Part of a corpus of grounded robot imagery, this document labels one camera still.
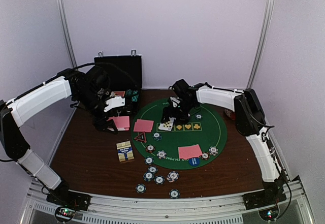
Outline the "blue tan chips mat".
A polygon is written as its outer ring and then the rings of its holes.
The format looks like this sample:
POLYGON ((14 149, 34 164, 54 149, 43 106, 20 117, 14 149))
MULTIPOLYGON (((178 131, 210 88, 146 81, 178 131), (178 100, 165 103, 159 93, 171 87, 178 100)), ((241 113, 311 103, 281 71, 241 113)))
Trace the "blue tan chips mat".
POLYGON ((156 154, 156 156, 159 158, 159 159, 165 159, 167 158, 167 153, 164 151, 164 150, 159 150, 156 154))

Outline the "blue small blind button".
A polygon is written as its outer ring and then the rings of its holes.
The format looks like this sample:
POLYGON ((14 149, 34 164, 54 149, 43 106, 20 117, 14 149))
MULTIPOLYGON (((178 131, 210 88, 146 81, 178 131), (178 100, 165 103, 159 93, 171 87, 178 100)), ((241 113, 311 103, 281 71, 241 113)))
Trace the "blue small blind button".
POLYGON ((200 163, 201 163, 201 160, 200 160, 200 158, 198 158, 198 157, 190 158, 190 159, 188 160, 188 163, 189 163, 190 166, 192 166, 192 167, 198 167, 198 166, 200 165, 200 163))

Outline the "blue tan chip stack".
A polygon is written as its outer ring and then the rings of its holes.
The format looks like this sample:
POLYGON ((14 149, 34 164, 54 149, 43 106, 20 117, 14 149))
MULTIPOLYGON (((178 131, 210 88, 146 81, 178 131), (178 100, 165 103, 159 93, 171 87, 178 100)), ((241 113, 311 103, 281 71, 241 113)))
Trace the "blue tan chip stack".
POLYGON ((167 175, 167 181, 172 183, 175 182, 179 179, 179 173, 176 171, 171 171, 168 175, 167 175))

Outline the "black orange chips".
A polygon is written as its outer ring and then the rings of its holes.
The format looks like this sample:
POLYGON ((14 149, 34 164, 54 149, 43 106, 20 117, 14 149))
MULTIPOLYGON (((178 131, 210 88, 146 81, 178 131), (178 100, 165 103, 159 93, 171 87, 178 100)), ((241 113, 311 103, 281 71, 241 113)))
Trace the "black orange chips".
POLYGON ((154 145, 147 145, 146 146, 146 151, 148 153, 153 153, 155 151, 155 146, 154 145))
POLYGON ((207 152, 203 152, 202 155, 201 155, 201 159, 203 160, 208 160, 210 158, 210 154, 207 153, 207 152))

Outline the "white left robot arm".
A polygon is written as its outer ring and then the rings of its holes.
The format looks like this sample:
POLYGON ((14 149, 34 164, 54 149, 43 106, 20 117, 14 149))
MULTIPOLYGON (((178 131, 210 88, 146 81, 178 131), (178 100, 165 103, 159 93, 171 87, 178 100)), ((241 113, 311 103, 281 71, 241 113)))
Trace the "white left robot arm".
POLYGON ((63 206, 73 201, 68 183, 32 150, 21 128, 48 107, 71 98, 92 115, 98 131, 117 133, 112 113, 125 106, 125 98, 112 95, 110 85, 109 75, 99 66, 93 65, 86 73, 68 68, 7 102, 1 101, 1 143, 6 155, 63 206))

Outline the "red-backed card deck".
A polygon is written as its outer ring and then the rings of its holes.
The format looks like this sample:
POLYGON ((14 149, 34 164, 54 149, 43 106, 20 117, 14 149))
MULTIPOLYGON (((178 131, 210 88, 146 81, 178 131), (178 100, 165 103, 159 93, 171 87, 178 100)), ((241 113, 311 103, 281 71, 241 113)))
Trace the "red-backed card deck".
POLYGON ((128 131, 130 128, 129 116, 117 116, 109 117, 109 120, 113 120, 118 131, 128 131))

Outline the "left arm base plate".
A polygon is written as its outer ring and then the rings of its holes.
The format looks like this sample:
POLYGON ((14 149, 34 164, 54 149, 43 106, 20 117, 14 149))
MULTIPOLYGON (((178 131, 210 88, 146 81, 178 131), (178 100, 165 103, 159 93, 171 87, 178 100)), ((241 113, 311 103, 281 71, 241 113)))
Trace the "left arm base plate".
POLYGON ((87 194, 77 193, 70 191, 68 197, 63 200, 55 197, 53 194, 49 194, 46 198, 47 202, 54 203, 60 206, 66 206, 74 210, 87 211, 90 205, 91 196, 87 194))

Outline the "green blue chip mat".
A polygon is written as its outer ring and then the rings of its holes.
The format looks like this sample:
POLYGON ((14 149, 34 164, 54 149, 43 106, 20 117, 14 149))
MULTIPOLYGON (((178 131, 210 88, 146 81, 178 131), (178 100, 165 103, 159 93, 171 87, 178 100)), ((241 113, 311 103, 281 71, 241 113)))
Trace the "green blue chip mat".
POLYGON ((197 115, 195 116, 195 118, 196 118, 197 120, 201 120, 201 119, 202 119, 202 115, 201 115, 201 114, 197 114, 197 115))

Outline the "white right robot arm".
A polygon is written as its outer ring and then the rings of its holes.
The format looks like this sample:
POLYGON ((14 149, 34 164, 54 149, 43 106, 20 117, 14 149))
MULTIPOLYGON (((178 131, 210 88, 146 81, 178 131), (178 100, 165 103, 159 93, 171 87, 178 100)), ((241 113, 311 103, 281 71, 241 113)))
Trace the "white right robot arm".
POLYGON ((190 86, 184 79, 176 81, 171 89, 175 96, 170 97, 168 105, 163 108, 161 122, 174 118, 181 124, 188 123, 190 111, 201 104, 215 105, 234 112, 236 130, 249 142, 261 169, 264 190, 260 199, 264 204, 272 204, 280 196, 284 178, 268 135, 272 126, 265 121, 255 91, 217 88, 207 82, 190 86))

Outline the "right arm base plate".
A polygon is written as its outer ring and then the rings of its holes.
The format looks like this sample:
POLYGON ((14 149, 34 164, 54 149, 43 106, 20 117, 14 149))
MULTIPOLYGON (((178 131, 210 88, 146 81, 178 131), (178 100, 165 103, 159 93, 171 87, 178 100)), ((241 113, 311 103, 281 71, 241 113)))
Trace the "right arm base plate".
POLYGON ((264 190, 243 195, 243 201, 246 210, 275 205, 276 203, 285 201, 286 199, 287 197, 284 193, 278 193, 277 195, 269 195, 266 194, 264 190))

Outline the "blue tan chips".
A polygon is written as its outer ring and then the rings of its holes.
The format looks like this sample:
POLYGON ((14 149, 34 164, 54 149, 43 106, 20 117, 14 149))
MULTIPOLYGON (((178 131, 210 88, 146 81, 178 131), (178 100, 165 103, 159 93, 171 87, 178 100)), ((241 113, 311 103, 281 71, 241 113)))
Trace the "blue tan chips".
POLYGON ((218 148, 215 146, 211 146, 209 148, 209 154, 212 156, 217 156, 218 155, 218 148))

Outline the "dealt red card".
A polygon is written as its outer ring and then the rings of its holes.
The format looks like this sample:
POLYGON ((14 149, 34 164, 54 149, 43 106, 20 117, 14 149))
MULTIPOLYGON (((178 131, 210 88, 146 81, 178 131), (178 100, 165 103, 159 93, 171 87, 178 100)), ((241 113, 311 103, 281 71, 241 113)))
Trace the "dealt red card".
POLYGON ((134 132, 150 133, 153 129, 153 120, 138 119, 134 124, 134 132))
POLYGON ((201 156, 202 154, 203 153, 199 144, 178 147, 178 156, 180 159, 195 158, 201 156))

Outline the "dealt red card bottom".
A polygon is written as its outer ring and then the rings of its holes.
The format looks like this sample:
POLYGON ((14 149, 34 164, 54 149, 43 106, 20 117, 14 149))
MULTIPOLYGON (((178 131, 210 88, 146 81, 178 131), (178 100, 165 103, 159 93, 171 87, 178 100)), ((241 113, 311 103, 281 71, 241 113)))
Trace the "dealt red card bottom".
POLYGON ((202 154, 203 153, 199 144, 178 147, 178 156, 180 159, 195 158, 201 156, 202 154))

